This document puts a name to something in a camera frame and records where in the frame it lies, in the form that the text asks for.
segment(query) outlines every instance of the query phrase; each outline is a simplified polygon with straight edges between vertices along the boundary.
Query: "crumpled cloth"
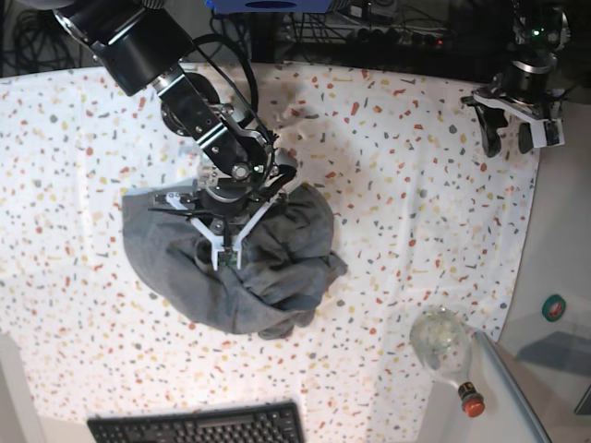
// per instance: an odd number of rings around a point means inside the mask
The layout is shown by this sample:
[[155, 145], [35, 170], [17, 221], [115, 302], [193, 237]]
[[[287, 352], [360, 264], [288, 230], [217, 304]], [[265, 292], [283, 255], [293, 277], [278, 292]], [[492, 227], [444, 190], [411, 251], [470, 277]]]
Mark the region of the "crumpled cloth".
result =
[[346, 273], [332, 251], [333, 214], [312, 186], [271, 208], [243, 243], [243, 267], [213, 271], [207, 240], [184, 218], [148, 211], [155, 194], [125, 195], [123, 239], [138, 276], [188, 319], [232, 334], [280, 339], [309, 325], [328, 287]]

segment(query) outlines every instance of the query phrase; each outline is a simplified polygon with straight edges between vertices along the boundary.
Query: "keyboard keys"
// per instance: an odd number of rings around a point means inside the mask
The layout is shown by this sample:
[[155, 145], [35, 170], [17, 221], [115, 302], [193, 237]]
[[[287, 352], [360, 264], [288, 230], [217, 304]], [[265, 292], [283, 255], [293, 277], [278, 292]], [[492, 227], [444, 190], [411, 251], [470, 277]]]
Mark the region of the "keyboard keys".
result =
[[89, 428], [97, 443], [303, 443], [292, 408], [97, 419]]

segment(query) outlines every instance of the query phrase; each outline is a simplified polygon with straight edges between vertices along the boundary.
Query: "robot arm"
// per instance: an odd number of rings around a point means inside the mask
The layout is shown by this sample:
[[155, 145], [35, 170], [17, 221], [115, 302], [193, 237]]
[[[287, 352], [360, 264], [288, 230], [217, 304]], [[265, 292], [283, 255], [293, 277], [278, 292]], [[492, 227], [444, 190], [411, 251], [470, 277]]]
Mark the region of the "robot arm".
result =
[[155, 204], [166, 208], [156, 209], [191, 220], [211, 242], [215, 269], [219, 263], [240, 268], [242, 240], [296, 176], [296, 163], [275, 151], [275, 135], [256, 111], [245, 103], [259, 127], [243, 127], [205, 77], [183, 71], [179, 60], [197, 48], [162, 8], [150, 9], [132, 0], [27, 3], [45, 9], [57, 6], [57, 20], [94, 53], [127, 95], [154, 87], [168, 128], [192, 137], [201, 156], [194, 192], [158, 196]]

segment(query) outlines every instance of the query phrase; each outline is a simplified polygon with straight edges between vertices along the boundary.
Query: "clear plastic bottle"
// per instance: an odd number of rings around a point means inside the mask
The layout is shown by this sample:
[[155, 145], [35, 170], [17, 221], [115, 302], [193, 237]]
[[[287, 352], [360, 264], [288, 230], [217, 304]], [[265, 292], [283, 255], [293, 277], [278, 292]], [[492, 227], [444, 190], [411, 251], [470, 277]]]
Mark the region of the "clear plastic bottle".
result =
[[468, 377], [472, 343], [464, 324], [453, 312], [443, 307], [428, 307], [413, 323], [410, 342], [419, 361], [434, 378], [457, 389], [462, 409], [469, 417], [484, 412], [483, 397]]

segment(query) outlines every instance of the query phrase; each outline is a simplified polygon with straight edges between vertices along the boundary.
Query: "white tablecloth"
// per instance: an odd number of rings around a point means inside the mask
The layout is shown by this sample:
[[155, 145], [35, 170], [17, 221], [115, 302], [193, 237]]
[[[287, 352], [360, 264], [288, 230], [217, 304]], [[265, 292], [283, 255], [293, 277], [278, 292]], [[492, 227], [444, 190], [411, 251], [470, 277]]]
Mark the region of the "white tablecloth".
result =
[[193, 174], [152, 90], [128, 98], [101, 68], [0, 80], [0, 330], [39, 413], [294, 399], [308, 442], [412, 441], [430, 390], [408, 343], [421, 307], [457, 309], [498, 339], [537, 171], [514, 122], [488, 159], [459, 102], [469, 85], [307, 65], [256, 74], [262, 117], [331, 204], [350, 269], [284, 341], [191, 324], [129, 267], [121, 195]]

